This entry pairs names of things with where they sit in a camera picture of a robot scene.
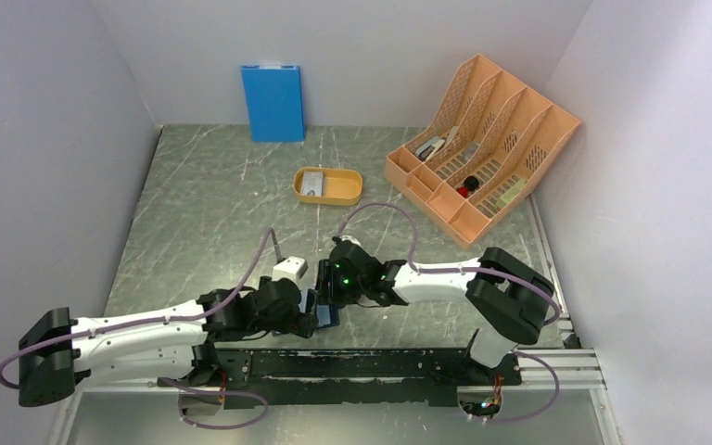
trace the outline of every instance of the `green sticky note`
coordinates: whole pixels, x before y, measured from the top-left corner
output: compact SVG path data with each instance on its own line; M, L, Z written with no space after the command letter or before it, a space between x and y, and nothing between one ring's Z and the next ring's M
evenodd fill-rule
M503 192L503 195L498 197L498 210L503 209L504 207L508 206L510 202L514 198L517 197L517 195L520 194L520 192L523 190L523 187L526 186L526 183L528 180L526 178L520 178L519 181L517 181L514 185L509 187L509 190L506 190Z

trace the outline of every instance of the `yellow-green object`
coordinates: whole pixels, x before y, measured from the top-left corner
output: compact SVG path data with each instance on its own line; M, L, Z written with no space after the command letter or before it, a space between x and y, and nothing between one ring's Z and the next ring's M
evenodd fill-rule
M308 197L301 194L304 172L322 172L324 174L323 196ZM362 176L353 170L304 167L296 172L293 190L301 202L328 204L331 206L352 206L362 199L362 184Z
M527 181L528 180L526 178L520 178L519 181L509 187L509 190L503 192L503 194L498 198L498 202L496 203L498 209L503 209L504 207L508 206L509 203L512 202L512 199L516 198L517 195L520 194L520 192L523 190L523 187L526 186Z

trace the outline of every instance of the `blue board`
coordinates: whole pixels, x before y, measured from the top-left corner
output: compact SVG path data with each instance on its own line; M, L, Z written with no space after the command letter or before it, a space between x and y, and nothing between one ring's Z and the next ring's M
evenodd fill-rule
M249 130L255 142L304 140L301 73L294 65L241 67Z

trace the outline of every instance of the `divider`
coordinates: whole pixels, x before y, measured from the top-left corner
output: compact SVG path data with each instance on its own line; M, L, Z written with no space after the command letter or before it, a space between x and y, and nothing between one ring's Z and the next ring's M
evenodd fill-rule
M580 122L478 55L457 70L432 123L387 155L385 174L462 248L470 248L537 185ZM457 134L422 162L432 136ZM471 159L465 149L479 147ZM481 182L466 199L455 188Z

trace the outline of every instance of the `marble table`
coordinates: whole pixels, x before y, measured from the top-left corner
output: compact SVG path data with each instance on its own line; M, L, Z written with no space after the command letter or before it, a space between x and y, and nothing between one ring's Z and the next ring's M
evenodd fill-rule
M293 178L304 166L352 169L364 179L362 203L388 201L417 220L419 262L474 258L485 247L506 249L555 278L543 257L543 234L527 200L470 250L462 250L384 178L386 154L421 128L311 127L301 143L256 144L247 126L167 125L138 201L133 225L110 292L106 316L178 304L214 288L235 285L265 227L273 227L284 255L305 258L313 286L315 265L333 246L331 236L349 208L299 202ZM370 208L346 229L380 260L404 258L408 222L389 209ZM248 285L271 274L266 248ZM468 304L429 302L409 307L340 311L340 326L310 339L267 336L250 348L464 347L485 323ZM237 347L240 343L228 343ZM542 330L539 348L561 348L558 327Z

